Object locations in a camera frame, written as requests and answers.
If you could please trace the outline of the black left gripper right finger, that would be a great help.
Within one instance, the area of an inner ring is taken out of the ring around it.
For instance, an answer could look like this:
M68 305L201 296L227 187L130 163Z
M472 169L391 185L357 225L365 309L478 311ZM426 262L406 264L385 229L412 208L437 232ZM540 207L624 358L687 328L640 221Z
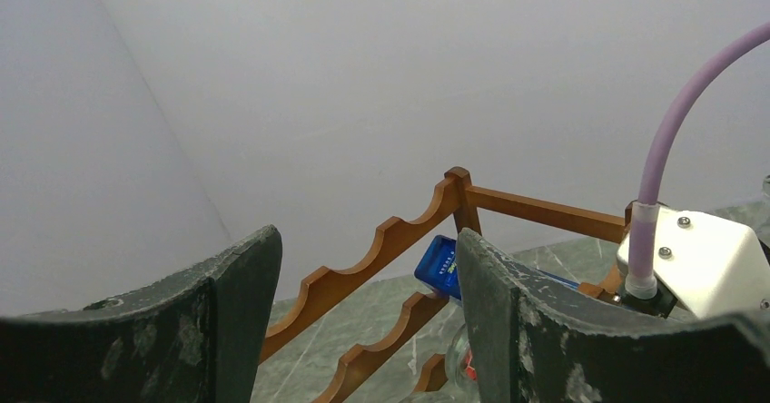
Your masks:
M461 302L484 402L766 402L769 315L671 321L595 300L472 230Z

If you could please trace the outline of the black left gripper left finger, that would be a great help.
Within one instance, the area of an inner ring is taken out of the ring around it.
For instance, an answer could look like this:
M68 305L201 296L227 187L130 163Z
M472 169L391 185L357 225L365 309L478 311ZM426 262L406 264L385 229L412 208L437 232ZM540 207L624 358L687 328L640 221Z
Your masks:
M1 320L4 402L247 402L281 269L267 225L81 310Z

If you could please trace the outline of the blue glass bottle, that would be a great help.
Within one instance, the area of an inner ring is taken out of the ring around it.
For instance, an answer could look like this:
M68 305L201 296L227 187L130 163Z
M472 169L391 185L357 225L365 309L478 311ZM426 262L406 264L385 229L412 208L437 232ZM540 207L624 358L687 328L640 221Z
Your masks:
M457 243L456 240L449 237L436 236L420 259L420 263L414 270L414 276L440 297L446 297L461 303L464 291L461 289L460 284ZM539 278L548 280L550 283L557 283L569 289L578 290L578 283L576 281L528 266L523 261L501 251L482 237L478 237L475 244L479 245L489 256L494 255L505 262L513 262L516 266L527 268L528 272L537 273Z

